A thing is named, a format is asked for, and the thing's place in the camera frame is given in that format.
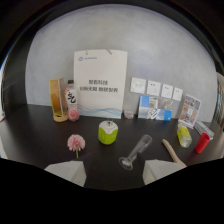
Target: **yellow bottle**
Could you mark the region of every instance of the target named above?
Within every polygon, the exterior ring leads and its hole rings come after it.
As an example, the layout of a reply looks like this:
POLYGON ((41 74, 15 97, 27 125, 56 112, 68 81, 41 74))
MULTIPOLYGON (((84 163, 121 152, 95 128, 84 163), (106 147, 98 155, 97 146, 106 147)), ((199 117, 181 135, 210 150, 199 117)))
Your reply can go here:
POLYGON ((182 147, 187 148, 191 144, 192 138, 190 133, 187 127, 183 126, 181 123, 178 124, 177 135, 182 147))

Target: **white object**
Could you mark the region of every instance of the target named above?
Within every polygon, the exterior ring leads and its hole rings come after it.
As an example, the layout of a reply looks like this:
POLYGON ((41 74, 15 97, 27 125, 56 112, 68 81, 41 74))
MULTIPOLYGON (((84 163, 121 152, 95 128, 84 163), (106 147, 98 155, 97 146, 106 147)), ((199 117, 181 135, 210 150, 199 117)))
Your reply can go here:
POLYGON ((146 160, 142 177, 145 185, 147 185, 181 169, 183 169, 183 167, 178 163, 160 161, 157 159, 146 160))
POLYGON ((147 94, 153 96, 159 96, 160 94, 161 83, 148 81, 147 94))
POLYGON ((81 161, 52 164, 46 167, 45 170, 81 187, 84 186, 86 181, 86 172, 81 161))
POLYGON ((132 78, 130 92, 144 94, 145 93, 145 85, 146 85, 145 79, 132 78))
POLYGON ((161 97, 171 99, 173 94, 173 86, 163 84, 161 97))
POLYGON ((0 155, 1 155, 2 159, 8 159, 8 157, 6 156, 6 153, 4 151, 1 137, 0 137, 0 155))
POLYGON ((200 111, 200 107, 201 100, 197 99, 194 96, 186 94, 184 105, 178 122, 183 123, 185 126, 193 129, 200 111))
POLYGON ((74 84, 80 115, 121 118, 127 52, 110 50, 75 52, 74 84))
POLYGON ((183 94, 183 90, 175 87, 173 91, 173 99, 177 101, 181 101, 182 94, 183 94))
POLYGON ((68 119, 70 121, 76 121, 79 119, 78 111, 78 94, 77 89, 74 87, 74 81, 70 82, 65 90, 65 99, 68 105, 68 119))

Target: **lime green cup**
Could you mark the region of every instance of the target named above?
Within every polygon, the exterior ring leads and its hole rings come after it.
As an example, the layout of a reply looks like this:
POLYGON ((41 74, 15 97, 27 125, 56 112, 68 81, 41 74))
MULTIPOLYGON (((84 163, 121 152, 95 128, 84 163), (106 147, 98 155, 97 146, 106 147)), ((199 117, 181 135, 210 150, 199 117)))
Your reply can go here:
POLYGON ((103 121, 99 125, 98 138, 105 145, 112 144, 117 138, 118 126, 113 121, 103 121))

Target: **white bottle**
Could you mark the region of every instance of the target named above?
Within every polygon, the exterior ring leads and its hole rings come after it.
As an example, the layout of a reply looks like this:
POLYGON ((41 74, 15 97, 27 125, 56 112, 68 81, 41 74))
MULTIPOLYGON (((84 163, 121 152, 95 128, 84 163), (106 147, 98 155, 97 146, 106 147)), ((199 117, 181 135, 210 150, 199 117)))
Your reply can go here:
POLYGON ((79 119, 79 111, 77 104, 77 89, 74 87, 74 81, 68 80, 68 86, 65 90, 65 98, 68 104, 68 119, 76 121, 79 119))

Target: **wooden stick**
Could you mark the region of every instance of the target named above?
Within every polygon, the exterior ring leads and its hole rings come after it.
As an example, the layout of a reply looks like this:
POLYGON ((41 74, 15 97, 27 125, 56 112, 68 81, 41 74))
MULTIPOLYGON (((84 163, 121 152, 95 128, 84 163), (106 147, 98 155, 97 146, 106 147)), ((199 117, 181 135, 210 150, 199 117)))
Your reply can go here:
POLYGON ((176 153, 174 152, 172 146, 170 145, 170 143, 168 141, 166 141, 165 139, 162 140, 163 144, 166 146, 168 152, 170 153, 172 159, 174 162, 180 164, 182 167, 187 167, 176 155, 176 153))

